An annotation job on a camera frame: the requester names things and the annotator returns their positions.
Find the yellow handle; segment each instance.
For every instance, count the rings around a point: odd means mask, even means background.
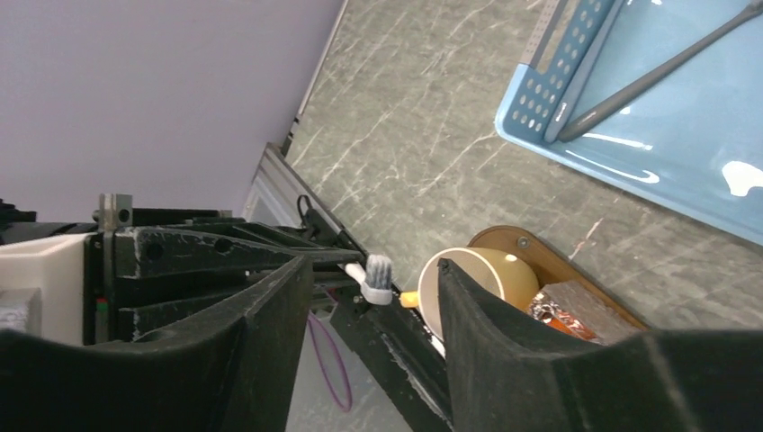
[[[413,309],[418,307],[418,292],[407,291],[400,293],[400,306],[406,309]]]

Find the gray marble table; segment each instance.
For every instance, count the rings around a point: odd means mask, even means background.
[[[492,225],[548,240],[650,324],[763,324],[763,247],[499,138],[541,0],[351,1],[289,162],[395,279]]]

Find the brown tray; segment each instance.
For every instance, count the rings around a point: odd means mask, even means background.
[[[636,328],[649,329],[641,319],[636,318],[611,294],[604,292],[589,277],[582,274],[566,257],[545,245],[525,229],[509,226],[488,228],[474,236],[469,246],[497,249],[521,258],[533,268],[542,287],[548,284],[576,281]]]

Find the gray wall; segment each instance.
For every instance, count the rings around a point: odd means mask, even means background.
[[[0,7],[0,198],[87,221],[100,192],[239,213],[341,0],[16,0]]]

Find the blue tray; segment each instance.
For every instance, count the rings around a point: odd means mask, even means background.
[[[526,64],[516,68],[498,109],[498,133],[763,245],[763,55],[758,45],[763,43],[763,16],[716,42],[582,138],[553,144],[543,140],[548,118],[612,3],[580,0],[543,74],[535,68],[538,54],[532,54],[548,41],[552,27],[531,39]],[[571,118],[726,23],[747,3],[629,0]],[[550,13],[544,12],[542,20],[548,21]]]

